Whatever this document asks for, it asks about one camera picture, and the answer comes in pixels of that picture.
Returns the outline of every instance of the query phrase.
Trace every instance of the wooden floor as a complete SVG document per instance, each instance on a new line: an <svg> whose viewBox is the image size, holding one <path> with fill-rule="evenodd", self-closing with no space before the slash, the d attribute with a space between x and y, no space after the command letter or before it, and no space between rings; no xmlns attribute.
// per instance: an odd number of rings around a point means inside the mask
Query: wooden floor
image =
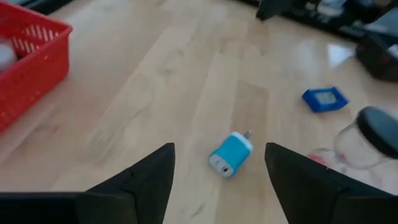
<svg viewBox="0 0 398 224"><path fill-rule="evenodd" d="M175 142L165 223L287 223L266 142L331 147L362 107L398 114L398 86L371 79L354 44L255 13L234 0L76 0L54 13L74 27L70 74L2 133L0 190L86 190ZM301 94L328 86L350 104L311 113ZM207 157L246 130L254 153L223 180Z"/></svg>

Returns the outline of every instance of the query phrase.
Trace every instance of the plastic basket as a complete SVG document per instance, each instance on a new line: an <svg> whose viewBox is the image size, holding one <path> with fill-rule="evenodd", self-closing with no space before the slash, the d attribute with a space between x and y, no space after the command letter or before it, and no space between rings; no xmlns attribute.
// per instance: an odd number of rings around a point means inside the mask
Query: plastic basket
<svg viewBox="0 0 398 224"><path fill-rule="evenodd" d="M0 1L0 37L20 60L0 73L0 132L65 78L72 27Z"/></svg>

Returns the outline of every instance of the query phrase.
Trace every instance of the red plastic basket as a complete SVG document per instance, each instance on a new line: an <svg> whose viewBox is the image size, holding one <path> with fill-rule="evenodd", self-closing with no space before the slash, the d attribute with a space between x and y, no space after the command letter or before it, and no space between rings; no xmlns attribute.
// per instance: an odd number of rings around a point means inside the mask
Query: red plastic basket
<svg viewBox="0 0 398 224"><path fill-rule="evenodd" d="M0 37L11 40L20 58L0 73L0 132L65 78L71 31L67 24L0 2Z"/></svg>

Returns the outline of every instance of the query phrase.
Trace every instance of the blue object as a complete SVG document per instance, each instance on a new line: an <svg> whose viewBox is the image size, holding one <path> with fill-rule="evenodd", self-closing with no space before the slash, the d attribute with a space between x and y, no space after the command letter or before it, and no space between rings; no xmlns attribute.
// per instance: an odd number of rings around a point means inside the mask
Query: blue object
<svg viewBox="0 0 398 224"><path fill-rule="evenodd" d="M221 146L211 153L209 165L223 177L235 175L253 150L250 136L249 131L244 136L237 132L230 134Z"/></svg>
<svg viewBox="0 0 398 224"><path fill-rule="evenodd" d="M336 87L307 90L302 98L314 113L338 110L348 103L348 100Z"/></svg>

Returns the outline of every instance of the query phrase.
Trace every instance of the black jar lid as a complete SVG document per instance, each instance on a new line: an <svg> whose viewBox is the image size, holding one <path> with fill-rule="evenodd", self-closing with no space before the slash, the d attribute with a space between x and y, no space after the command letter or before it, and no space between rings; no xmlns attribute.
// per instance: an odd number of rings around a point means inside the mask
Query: black jar lid
<svg viewBox="0 0 398 224"><path fill-rule="evenodd" d="M363 136L382 154L398 159L398 120L373 106L363 108L356 117Z"/></svg>

